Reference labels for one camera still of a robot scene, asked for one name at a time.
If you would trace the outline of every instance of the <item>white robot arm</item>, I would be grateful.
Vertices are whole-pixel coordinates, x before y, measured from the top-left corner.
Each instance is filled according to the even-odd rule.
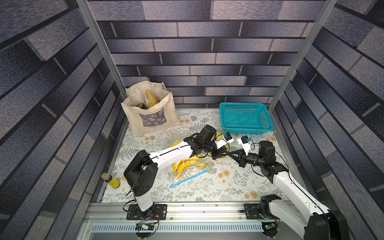
[[[147,153],[139,151],[124,172],[142,215],[148,215],[154,205],[150,194],[158,171],[177,161],[190,158],[202,152],[211,153],[213,159],[229,156],[239,163],[259,166],[262,174],[275,186],[279,187],[301,214],[289,207],[277,195],[261,197],[256,211],[264,218],[276,216],[290,226],[302,239],[349,240],[345,217],[338,211],[331,212],[328,207],[316,200],[292,176],[287,168],[276,161],[275,147],[271,142],[259,143],[259,154],[249,152],[249,140],[243,136],[238,142],[244,150],[228,152],[224,147],[233,139],[230,133],[224,134],[225,140],[216,139],[216,130],[206,125],[199,134],[187,137],[181,143],[168,149]]]

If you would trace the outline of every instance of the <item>black cable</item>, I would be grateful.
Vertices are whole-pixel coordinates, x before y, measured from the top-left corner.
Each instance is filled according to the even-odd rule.
[[[287,165],[288,176],[289,176],[289,179],[291,180],[291,182],[292,182],[298,189],[300,189],[300,191],[301,191],[302,193],[304,193],[304,195],[306,195],[306,197],[309,198],[309,199],[310,199],[310,200],[317,206],[317,204],[312,200],[312,198],[310,198],[310,197],[309,197],[309,196],[308,196],[308,195],[307,195],[301,188],[299,188],[299,186],[297,186],[296,183],[292,180],[291,175],[290,175],[290,173],[289,173],[288,164],[285,162],[284,158],[283,158],[278,152],[275,151],[275,153],[277,153],[277,154],[281,157],[281,159],[284,161],[284,163]],[[317,206],[317,207],[320,209],[320,211],[321,211],[321,212],[323,213],[323,215],[324,215],[325,221],[327,222],[329,239],[331,239],[330,228],[329,228],[329,223],[328,223],[327,216],[325,215],[324,211],[321,209],[320,206]]]
[[[132,192],[132,189],[130,189],[129,192],[125,196],[128,196],[128,194],[130,194],[130,192]]]
[[[262,176],[262,177],[265,177],[264,175],[261,175],[261,174],[255,172],[255,170],[253,169],[253,166],[252,166],[252,165],[251,165],[251,168],[252,168],[252,171],[253,171],[254,173],[256,173],[257,175]]]
[[[141,168],[141,170],[140,170],[140,172],[139,172],[139,175],[137,176],[137,178],[136,178],[136,180],[135,180],[135,183],[132,185],[132,187],[135,186],[137,180],[138,180],[139,177],[140,177],[140,173],[141,173],[142,171],[143,171],[143,168]],[[126,194],[126,196],[128,196],[128,194],[129,194],[130,192],[133,191],[132,187],[131,187],[131,189],[129,190],[129,192]],[[124,207],[125,207],[125,205],[127,205],[127,203],[129,203],[129,202],[133,202],[133,201],[136,201],[136,198],[135,198],[135,199],[132,199],[132,200],[130,200],[130,201],[128,201],[128,202],[126,202],[126,203],[124,204],[124,206],[122,207],[122,209],[123,209],[124,211],[128,212],[127,210],[124,209]]]
[[[199,152],[201,152],[202,154],[205,154],[205,156],[202,156],[202,157],[199,157],[198,155],[196,155],[196,157],[198,158],[203,158],[203,157],[207,157],[208,156],[208,153],[205,153],[205,152],[202,152],[200,150],[198,150]]]
[[[156,228],[153,232],[151,232],[148,236],[145,236],[145,237],[141,237],[141,236],[139,236],[139,232],[140,232],[140,228],[139,228],[139,229],[137,230],[137,233],[136,233],[136,235],[139,237],[139,239],[149,238],[150,236],[152,236],[152,235],[159,229],[159,226],[160,226],[160,215],[159,215],[159,213],[157,213],[157,215],[159,216],[159,218],[156,219],[157,222],[154,223],[154,225],[155,225],[155,224],[158,224],[157,228]]]
[[[259,204],[258,204],[257,206],[255,206],[255,207],[251,207],[250,209],[239,210],[239,212],[249,212],[250,210],[252,210],[252,209],[256,209],[256,208],[258,208],[258,207],[259,207]]]
[[[162,155],[164,155],[164,154],[167,154],[167,153],[169,153],[169,152],[172,152],[172,151],[178,150],[179,148],[182,148],[182,147],[190,147],[190,145],[184,145],[184,146],[181,146],[181,147],[178,147],[178,148],[175,148],[175,149],[169,150],[168,152],[164,152],[164,153],[162,153],[162,154],[160,154],[160,155],[156,155],[156,156],[154,156],[153,158],[151,158],[151,160],[152,160],[152,159],[154,159],[154,158],[157,158],[157,157],[159,157],[159,156],[162,156]]]
[[[127,210],[124,209],[125,205],[127,205],[129,202],[134,202],[134,201],[135,201],[135,199],[129,200],[128,202],[126,202],[126,203],[124,204],[124,206],[122,207],[122,209],[123,209],[124,211],[128,212]]]
[[[259,144],[258,142],[253,142],[253,139],[252,139],[252,144],[251,146],[253,145],[253,149],[251,148],[251,150],[254,150],[256,147],[255,147],[255,144]]]
[[[251,144],[251,150],[254,150],[256,147],[255,147],[255,143],[254,143],[254,141],[253,141],[253,139],[252,139],[252,144]]]
[[[228,152],[230,152],[231,147],[229,146],[229,143],[223,138],[223,140],[228,144]]]

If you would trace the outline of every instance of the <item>mounting plate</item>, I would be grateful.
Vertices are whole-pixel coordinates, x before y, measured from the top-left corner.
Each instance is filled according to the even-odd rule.
[[[244,209],[251,209],[254,207],[257,207],[259,204],[244,204]],[[245,213],[245,216],[247,219],[264,219],[262,216],[259,215],[259,209],[252,209],[249,212]]]
[[[167,216],[167,205],[166,204],[155,204],[153,206],[153,211],[157,211],[160,214],[160,220],[165,220]],[[145,220],[140,214],[140,209],[137,204],[130,204],[127,213],[127,220]]]

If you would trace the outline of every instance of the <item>aluminum frame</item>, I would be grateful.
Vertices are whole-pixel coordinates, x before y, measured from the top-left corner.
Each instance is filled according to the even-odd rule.
[[[297,166],[296,166],[296,164],[295,164],[295,161],[293,160],[292,155],[291,155],[291,153],[289,152],[288,146],[287,146],[287,144],[286,144],[285,141],[284,141],[283,135],[281,134],[280,129],[279,129],[279,127],[277,126],[276,119],[274,118],[273,114],[271,114],[271,113],[270,113],[270,116],[271,116],[271,119],[272,119],[273,126],[275,127],[275,128],[274,128],[275,138],[276,138],[276,140],[277,140],[277,143],[278,143],[279,146],[280,146],[281,152],[283,153],[284,160],[285,160],[285,162],[286,162],[287,165],[288,165],[290,174],[292,174],[293,178],[294,178],[300,185],[302,185],[302,186],[305,188],[305,190],[308,191],[307,187],[306,187],[305,184],[304,184],[303,178],[301,177],[300,172],[299,172],[299,170],[297,169]]]
[[[322,26],[325,23],[325,20],[327,20],[329,14],[331,13],[333,7],[336,5],[337,0],[326,0],[324,3],[320,13],[319,17],[315,20],[312,29],[308,36],[305,38],[303,45],[300,47],[300,50],[296,54],[293,63],[288,68],[287,73],[285,74],[279,88],[276,90],[275,95],[273,96],[271,103],[269,104],[268,111],[272,113],[272,111],[275,109],[275,106],[277,102],[279,101],[280,97],[282,96],[285,88],[287,87],[288,83],[291,81],[291,79],[294,77],[297,68],[299,67],[299,64],[303,60],[304,56],[308,52],[310,46],[312,45],[314,39],[316,38],[317,34],[321,30]]]
[[[236,202],[160,202],[167,204],[167,218],[161,222],[177,223],[252,223],[274,222],[275,219],[247,220],[244,204],[258,204],[259,201]],[[285,204],[301,214],[291,201]],[[137,222],[126,220],[127,213],[122,210],[124,203],[91,203],[85,213],[77,240],[88,240],[95,223],[128,223]]]
[[[123,99],[127,98],[127,93],[125,92],[125,86],[122,81],[122,78],[120,76],[120,73],[118,71],[118,68],[113,61],[111,52],[109,51],[109,48],[107,46],[107,43],[105,42],[104,36],[101,33],[101,30],[99,28],[99,25],[96,22],[96,18],[94,17],[91,7],[88,4],[87,0],[76,0],[77,5],[79,5],[79,9],[81,14],[83,15],[85,22],[87,23],[89,30],[91,31],[93,37],[95,38],[95,41],[100,49],[101,54],[103,55],[105,62],[107,63],[107,66],[109,70],[111,71],[112,77],[115,80],[120,93],[123,96]]]
[[[110,165],[109,165],[109,168],[108,168],[108,171],[107,171],[107,173],[108,173],[109,175],[112,174],[113,166],[115,166],[115,162],[116,162],[116,159],[117,159],[118,154],[119,154],[119,151],[120,151],[119,146],[121,146],[121,143],[122,143],[123,140],[124,140],[124,136],[125,136],[125,133],[127,132],[128,126],[129,126],[129,122],[127,121],[126,124],[125,124],[125,126],[124,126],[124,129],[123,129],[123,132],[122,132],[122,134],[121,134],[121,137],[120,137],[120,139],[119,139],[118,147],[116,148],[115,153],[113,154],[113,158],[112,158],[112,160],[111,160],[111,163],[110,163]],[[105,188],[106,188],[106,187],[107,187],[107,183],[104,181],[104,182],[103,182],[103,185],[101,186],[101,189],[100,189],[99,195],[98,195],[98,197],[97,197],[97,200],[96,200],[97,203],[100,203],[100,202],[101,202],[101,199],[103,198],[104,191],[105,191]]]

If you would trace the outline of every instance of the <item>yellow package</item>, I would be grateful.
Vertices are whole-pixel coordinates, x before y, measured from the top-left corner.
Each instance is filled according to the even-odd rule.
[[[159,101],[156,96],[153,95],[148,89],[145,91],[145,104],[147,105],[147,109],[155,106]]]
[[[180,160],[178,162],[175,162],[173,164],[173,169],[175,171],[175,175],[177,175],[179,177],[179,180],[180,180],[180,174],[181,172],[186,169],[187,167],[190,167],[190,166],[196,166],[196,167],[202,167],[202,166],[206,166],[205,163],[203,163],[205,161],[205,159],[201,159],[201,158],[198,158],[197,156],[193,156],[191,158],[187,158],[187,159],[183,159],[183,160]]]

